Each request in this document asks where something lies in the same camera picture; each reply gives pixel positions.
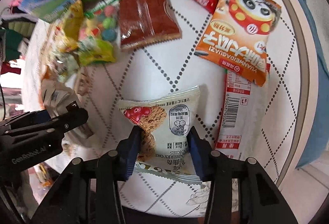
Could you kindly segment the white diamond pattern mat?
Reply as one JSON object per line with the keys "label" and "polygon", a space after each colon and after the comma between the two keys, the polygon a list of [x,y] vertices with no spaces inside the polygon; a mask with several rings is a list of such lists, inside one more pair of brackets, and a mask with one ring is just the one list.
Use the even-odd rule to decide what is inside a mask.
{"label": "white diamond pattern mat", "polygon": [[115,149],[135,123],[131,107],[152,107],[154,139],[138,157],[127,183],[120,183],[122,204],[165,217],[202,217],[210,183],[196,175],[187,147],[187,128],[228,157],[254,157],[280,186],[296,167],[308,139],[306,119],[306,18],[297,0],[274,0],[282,13],[265,44],[270,65],[262,87],[247,82],[202,57],[198,43],[209,53],[257,59],[255,50],[207,31],[211,15],[192,0],[168,0],[182,38],[130,51],[117,51],[115,63],[81,70],[67,82],[88,111],[91,137],[67,133],[63,151],[46,164],[61,173],[74,158],[95,159]]}

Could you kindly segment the long red white packet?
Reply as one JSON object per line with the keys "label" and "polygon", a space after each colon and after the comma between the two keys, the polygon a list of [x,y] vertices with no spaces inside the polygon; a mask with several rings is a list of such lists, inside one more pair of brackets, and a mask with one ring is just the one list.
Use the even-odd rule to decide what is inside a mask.
{"label": "long red white packet", "polygon": [[229,158],[251,157],[265,115],[269,73],[263,86],[228,70],[225,79],[224,107],[215,149]]}

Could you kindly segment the white cake packet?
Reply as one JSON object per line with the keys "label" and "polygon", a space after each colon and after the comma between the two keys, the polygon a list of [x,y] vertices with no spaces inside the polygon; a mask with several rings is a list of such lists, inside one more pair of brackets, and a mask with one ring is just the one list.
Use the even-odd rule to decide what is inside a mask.
{"label": "white cake packet", "polygon": [[[82,108],[81,102],[73,89],[51,79],[43,79],[41,82],[41,100],[51,117],[67,113],[71,103],[76,103],[79,108]],[[93,134],[88,123],[85,123],[72,131],[68,131],[67,137],[72,143],[88,147],[88,138]]]}

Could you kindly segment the braised egg clear packet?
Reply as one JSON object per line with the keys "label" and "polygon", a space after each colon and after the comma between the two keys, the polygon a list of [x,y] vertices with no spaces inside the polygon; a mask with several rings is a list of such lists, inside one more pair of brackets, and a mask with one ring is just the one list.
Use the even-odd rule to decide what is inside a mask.
{"label": "braised egg clear packet", "polygon": [[49,67],[61,83],[67,82],[79,70],[79,65],[72,54],[59,51],[51,51]]}

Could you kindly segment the cranberry oat cookie packet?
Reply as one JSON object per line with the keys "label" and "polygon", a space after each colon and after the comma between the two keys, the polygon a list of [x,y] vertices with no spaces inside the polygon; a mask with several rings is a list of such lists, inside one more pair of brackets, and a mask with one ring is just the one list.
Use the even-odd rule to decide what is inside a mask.
{"label": "cranberry oat cookie packet", "polygon": [[137,172],[187,184],[201,183],[187,143],[199,99],[200,88],[196,85],[159,99],[119,101],[118,109],[123,116],[143,130],[135,163]]}

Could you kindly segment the clothes rack with garments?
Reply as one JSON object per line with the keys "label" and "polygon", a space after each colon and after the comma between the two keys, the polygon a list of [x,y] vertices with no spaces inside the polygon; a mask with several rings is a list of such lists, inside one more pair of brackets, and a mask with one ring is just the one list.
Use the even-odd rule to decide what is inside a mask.
{"label": "clothes rack with garments", "polygon": [[22,0],[12,0],[1,11],[1,74],[21,74],[10,62],[24,58],[38,18],[20,9]]}

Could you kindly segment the orange panda sunflower seed bag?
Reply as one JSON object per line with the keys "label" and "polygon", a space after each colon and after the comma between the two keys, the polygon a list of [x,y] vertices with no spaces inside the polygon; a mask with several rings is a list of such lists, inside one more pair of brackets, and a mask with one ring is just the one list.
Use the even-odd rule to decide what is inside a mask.
{"label": "orange panda sunflower seed bag", "polygon": [[281,12],[273,0],[218,0],[194,54],[261,87],[266,44]]}

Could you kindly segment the yellow panda snack bag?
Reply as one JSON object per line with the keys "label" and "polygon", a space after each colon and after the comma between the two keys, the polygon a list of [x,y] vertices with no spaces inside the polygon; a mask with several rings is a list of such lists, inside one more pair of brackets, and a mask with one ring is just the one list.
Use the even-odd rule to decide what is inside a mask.
{"label": "yellow panda snack bag", "polygon": [[83,21],[84,9],[82,1],[76,0],[54,26],[51,51],[55,53],[70,53],[76,50]]}

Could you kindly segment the brown jerky packet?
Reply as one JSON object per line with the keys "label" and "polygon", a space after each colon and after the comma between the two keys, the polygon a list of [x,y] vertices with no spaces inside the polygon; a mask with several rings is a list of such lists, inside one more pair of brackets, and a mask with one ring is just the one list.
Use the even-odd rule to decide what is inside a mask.
{"label": "brown jerky packet", "polygon": [[120,0],[119,29],[123,51],[182,37],[168,0]]}

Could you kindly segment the green candy bag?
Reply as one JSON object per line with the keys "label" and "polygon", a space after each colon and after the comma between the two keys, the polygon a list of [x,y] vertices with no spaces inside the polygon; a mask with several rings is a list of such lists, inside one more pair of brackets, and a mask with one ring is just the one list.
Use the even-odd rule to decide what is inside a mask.
{"label": "green candy bag", "polygon": [[118,37],[119,2],[97,5],[84,12],[79,30],[78,57],[81,67],[114,63]]}

